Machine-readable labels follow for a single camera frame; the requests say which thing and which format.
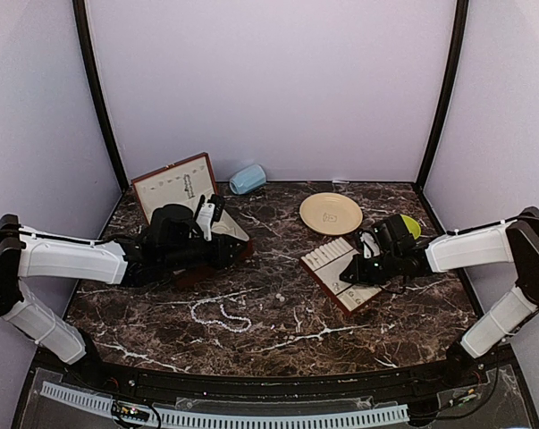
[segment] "tan plate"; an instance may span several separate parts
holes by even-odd
[[[299,209],[301,219],[313,231],[324,235],[343,235],[362,223],[362,210],[352,199],[323,192],[305,199]]]

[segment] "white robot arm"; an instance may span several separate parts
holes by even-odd
[[[519,216],[465,231],[450,231],[424,243],[416,242],[399,215],[360,231],[377,248],[364,244],[341,274],[345,282],[385,284],[391,278],[425,276],[491,263],[514,263],[516,284],[450,346],[447,358],[454,372],[469,366],[539,312],[539,210],[529,207]]]
[[[109,240],[44,233],[6,214],[0,220],[0,317],[69,366],[96,363],[89,336],[57,316],[22,278],[54,276],[136,287],[181,269],[224,268],[247,249],[247,242],[211,232],[223,211],[222,198],[214,196],[204,207],[204,213],[195,215],[185,206],[162,207],[138,237]]]

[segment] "brown jewelry box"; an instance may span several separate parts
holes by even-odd
[[[208,200],[213,194],[217,194],[214,172],[209,155],[205,152],[144,174],[132,180],[132,185],[147,223],[150,223],[152,214],[157,208],[167,204],[181,204],[195,212],[202,195]],[[240,259],[253,254],[253,245],[248,234],[225,210],[220,221],[212,226],[212,232],[246,241],[248,249]],[[191,275],[191,282],[197,282],[215,273],[213,268],[203,267],[191,271],[194,272]]]

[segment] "marble table surface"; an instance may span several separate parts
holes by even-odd
[[[169,372],[307,376],[444,359],[476,320],[457,275],[415,279],[403,295],[380,293],[345,316],[299,265],[331,240],[299,218],[301,202],[317,192],[353,198],[364,226],[401,213],[417,219],[424,235],[435,234],[405,183],[273,182],[243,197],[221,184],[226,210],[254,241],[252,257],[185,289],[81,282],[67,319],[92,335],[105,361]],[[136,234],[144,224],[130,190],[105,235]]]

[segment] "blue cup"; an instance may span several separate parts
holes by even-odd
[[[230,189],[234,194],[243,195],[266,183],[267,177],[261,165],[253,164],[233,175],[230,179]]]

